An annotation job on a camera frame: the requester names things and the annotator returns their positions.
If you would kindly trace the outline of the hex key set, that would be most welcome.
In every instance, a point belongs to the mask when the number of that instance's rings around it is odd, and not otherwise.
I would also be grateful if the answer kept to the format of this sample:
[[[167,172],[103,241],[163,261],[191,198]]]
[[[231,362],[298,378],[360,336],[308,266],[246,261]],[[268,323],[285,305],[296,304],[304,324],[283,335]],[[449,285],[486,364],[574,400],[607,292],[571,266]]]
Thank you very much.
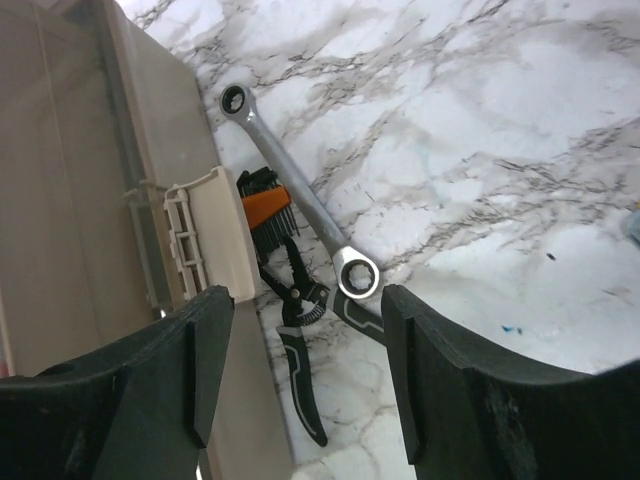
[[[291,197],[269,167],[243,171],[236,186],[259,262],[267,263],[284,237],[299,234]]]

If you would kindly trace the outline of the beige plastic tool box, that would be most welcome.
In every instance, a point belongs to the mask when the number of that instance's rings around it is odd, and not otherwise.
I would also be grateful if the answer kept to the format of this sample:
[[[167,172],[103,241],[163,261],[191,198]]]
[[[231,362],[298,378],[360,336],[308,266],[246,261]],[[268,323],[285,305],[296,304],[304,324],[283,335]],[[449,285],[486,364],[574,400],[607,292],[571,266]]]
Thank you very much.
[[[288,479],[258,283],[194,73],[113,1],[3,2],[1,381],[225,287],[234,318],[193,479]]]

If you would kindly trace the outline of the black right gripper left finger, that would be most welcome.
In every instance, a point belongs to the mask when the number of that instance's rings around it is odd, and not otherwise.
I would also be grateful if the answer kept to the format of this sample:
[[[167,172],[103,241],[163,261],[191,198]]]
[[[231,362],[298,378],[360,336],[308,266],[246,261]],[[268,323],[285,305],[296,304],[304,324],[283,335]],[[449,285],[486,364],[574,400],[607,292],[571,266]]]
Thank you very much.
[[[2,379],[2,478],[195,478],[233,318],[212,286],[109,345]]]

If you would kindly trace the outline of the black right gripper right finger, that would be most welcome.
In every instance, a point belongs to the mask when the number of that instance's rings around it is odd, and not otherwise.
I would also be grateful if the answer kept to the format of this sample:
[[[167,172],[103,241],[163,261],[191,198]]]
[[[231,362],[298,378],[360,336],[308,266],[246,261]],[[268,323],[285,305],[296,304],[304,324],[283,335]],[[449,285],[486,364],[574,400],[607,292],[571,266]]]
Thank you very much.
[[[409,463],[420,479],[635,479],[639,365],[591,375],[508,350],[407,288],[382,294]]]

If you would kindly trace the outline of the silver ratchet wrench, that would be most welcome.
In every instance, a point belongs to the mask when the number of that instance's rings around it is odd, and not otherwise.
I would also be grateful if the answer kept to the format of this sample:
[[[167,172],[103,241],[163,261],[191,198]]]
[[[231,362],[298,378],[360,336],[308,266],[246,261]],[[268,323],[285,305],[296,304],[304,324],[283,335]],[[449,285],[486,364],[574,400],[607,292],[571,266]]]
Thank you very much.
[[[346,235],[317,198],[291,156],[259,115],[249,88],[231,84],[219,99],[220,109],[251,138],[268,166],[273,169],[294,203],[327,250],[340,289],[349,298],[372,296],[380,284],[378,266],[351,245]]]

